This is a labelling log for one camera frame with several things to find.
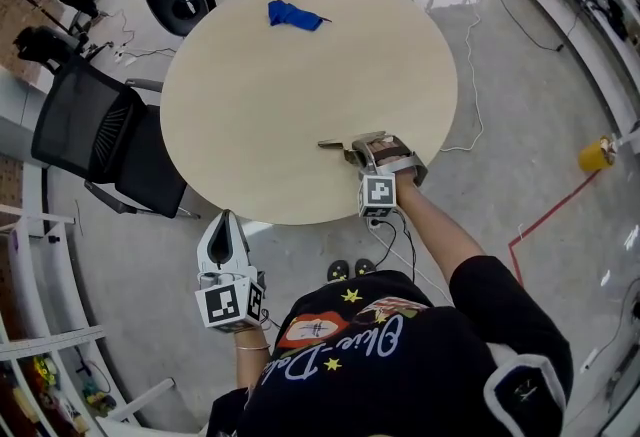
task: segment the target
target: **hand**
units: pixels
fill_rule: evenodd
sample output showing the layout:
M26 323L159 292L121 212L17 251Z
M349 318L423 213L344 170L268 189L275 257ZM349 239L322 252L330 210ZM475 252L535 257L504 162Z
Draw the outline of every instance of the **hand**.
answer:
M378 142L372 142L371 144L369 144L369 148L373 152L382 151L384 149L388 149L389 147L397 147L397 146L398 144L396 144L393 141L390 141L390 142L378 141ZM380 160L380 165L386 165L387 163L392 163L401 158L402 156L390 156L389 158ZM413 178L415 177L415 175L416 175L416 170L413 167L409 167L408 169L402 169L396 172L396 189L400 191L400 190L415 188L415 185L413 184Z

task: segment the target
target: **black shoe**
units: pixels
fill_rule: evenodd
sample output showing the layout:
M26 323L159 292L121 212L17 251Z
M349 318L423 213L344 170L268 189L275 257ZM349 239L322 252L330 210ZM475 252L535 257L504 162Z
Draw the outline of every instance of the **black shoe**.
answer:
M349 278L349 263L344 259L338 259L331 263L327 270L327 281L346 281Z
M362 277L363 275L367 275L368 273L375 272L378 269L376 265L374 265L368 259L358 259L356 261L356 266L354 268L356 272L356 277Z

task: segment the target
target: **metal tool on table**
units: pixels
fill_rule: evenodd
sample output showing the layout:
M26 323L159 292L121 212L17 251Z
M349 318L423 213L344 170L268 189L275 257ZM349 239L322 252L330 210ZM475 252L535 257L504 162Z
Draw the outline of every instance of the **metal tool on table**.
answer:
M393 147L373 151L373 142L393 142ZM413 168L413 182L420 186L427 175L427 167L415 151L409 149L396 135L376 131L356 135L348 139L323 140L318 146L324 149L342 149L344 158L359 169L358 215L366 218L382 218L396 207L395 173ZM380 165L386 158L399 159Z
M264 272L249 261L249 244L236 215L225 209L209 225L197 249L196 299L204 326L232 333L260 326Z

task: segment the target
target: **forearm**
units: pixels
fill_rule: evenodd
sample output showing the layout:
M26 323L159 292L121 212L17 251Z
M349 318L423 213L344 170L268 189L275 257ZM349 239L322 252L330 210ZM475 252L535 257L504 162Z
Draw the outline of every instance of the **forearm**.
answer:
M447 283L465 260L484 255L480 245L451 217L423 196L413 183L399 184L397 195L398 204L411 219Z
M234 334L236 344L236 380L238 387L255 386L262 370L269 362L267 339L261 328L245 330ZM264 348L261 350L244 350L243 348Z

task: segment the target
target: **round table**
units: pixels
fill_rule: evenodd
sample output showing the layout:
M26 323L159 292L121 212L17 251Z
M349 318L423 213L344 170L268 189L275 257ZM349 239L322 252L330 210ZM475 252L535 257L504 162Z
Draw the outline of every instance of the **round table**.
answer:
M317 142L385 130L425 165L457 102L451 51L411 0L284 0L330 19L270 26L272 0L228 0L171 62L160 109L176 168L202 197L273 224L357 212L358 173Z

